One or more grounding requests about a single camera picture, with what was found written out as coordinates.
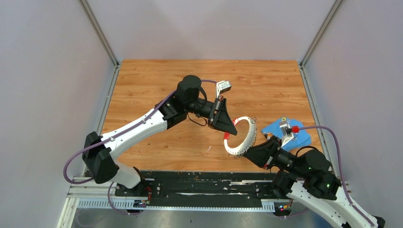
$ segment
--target gray wall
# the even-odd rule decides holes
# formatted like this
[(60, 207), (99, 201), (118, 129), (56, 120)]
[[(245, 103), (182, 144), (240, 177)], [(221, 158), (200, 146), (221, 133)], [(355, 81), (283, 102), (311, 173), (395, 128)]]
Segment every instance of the gray wall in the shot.
[(402, 226), (402, 10), (400, 0), (345, 1), (307, 65), (352, 196), (387, 227)]
[(0, 227), (53, 228), (112, 64), (78, 1), (3, 1), (0, 33)]
[(89, 0), (119, 60), (301, 60), (334, 0)]

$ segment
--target perforated metal strip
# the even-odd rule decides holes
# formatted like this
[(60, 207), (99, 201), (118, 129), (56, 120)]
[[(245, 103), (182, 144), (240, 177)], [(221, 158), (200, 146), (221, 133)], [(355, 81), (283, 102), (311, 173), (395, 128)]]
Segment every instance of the perforated metal strip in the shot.
[[(117, 209), (141, 209), (141, 210), (185, 210), (185, 211), (248, 211), (248, 212), (274, 212), (274, 203), (262, 201), (261, 208), (215, 208), (215, 207), (156, 207), (146, 208), (133, 207), (132, 199), (113, 199), (113, 205)], [(107, 199), (81, 198), (77, 208), (88, 209), (109, 209)]]

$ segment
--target wooden table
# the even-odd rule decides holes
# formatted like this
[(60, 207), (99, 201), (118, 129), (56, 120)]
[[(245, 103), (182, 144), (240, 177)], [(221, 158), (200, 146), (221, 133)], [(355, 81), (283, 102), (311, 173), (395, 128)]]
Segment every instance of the wooden table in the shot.
[[(296, 61), (262, 60), (124, 60), (106, 115), (103, 133), (117, 129), (144, 115), (176, 89), (186, 75), (215, 81), (229, 80), (224, 93), (231, 119), (257, 118), (256, 144), (265, 141), (260, 130), (282, 116), (314, 125), (307, 95)], [(203, 83), (210, 101), (215, 85)], [(237, 125), (238, 135), (229, 146), (243, 141), (248, 123)], [(308, 130), (312, 145), (321, 150), (316, 130)], [(130, 148), (119, 158), (141, 170), (267, 172), (245, 158), (230, 156), (223, 146), (223, 133), (185, 120)]]

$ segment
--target white ring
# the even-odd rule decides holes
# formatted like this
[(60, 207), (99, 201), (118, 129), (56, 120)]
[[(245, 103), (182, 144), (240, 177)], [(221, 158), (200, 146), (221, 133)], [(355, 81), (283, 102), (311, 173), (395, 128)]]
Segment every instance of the white ring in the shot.
[(243, 117), (234, 119), (232, 122), (234, 123), (234, 126), (235, 126), (241, 120), (248, 121), (248, 123), (249, 123), (249, 131), (248, 131), (248, 134), (246, 135), (245, 139), (243, 140), (243, 142), (239, 146), (237, 146), (235, 148), (230, 148), (228, 146), (229, 133), (224, 134), (224, 147), (225, 147), (225, 150), (228, 153), (230, 153), (232, 155), (237, 155), (237, 156), (243, 155), (249, 149), (249, 147), (251, 147), (251, 146), (253, 146), (255, 144), (255, 141), (256, 141), (257, 128), (256, 128), (255, 120), (253, 120), (250, 117), (243, 116)]

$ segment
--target blue cloth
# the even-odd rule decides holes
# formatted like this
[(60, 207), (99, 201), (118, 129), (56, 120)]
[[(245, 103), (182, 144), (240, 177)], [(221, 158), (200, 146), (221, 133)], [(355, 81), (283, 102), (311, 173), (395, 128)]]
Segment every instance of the blue cloth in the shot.
[[(290, 123), (290, 126), (299, 126), (299, 127), (303, 127), (302, 123), (300, 121), (297, 120), (293, 120), (293, 119), (288, 119)], [(279, 118), (278, 120), (276, 120), (274, 123), (270, 124), (269, 126), (265, 127), (262, 129), (262, 133), (272, 133), (273, 135), (277, 136), (278, 138), (283, 137), (283, 132), (281, 132), (280, 129), (280, 122), (281, 122), (281, 118)], [(311, 136), (305, 131), (302, 130), (296, 135), (296, 138), (294, 140), (289, 141), (286, 145), (284, 145), (282, 148), (286, 151), (295, 149), (295, 148), (299, 148), (299, 147), (303, 147), (303, 146), (308, 146), (312, 143), (311, 141)]]

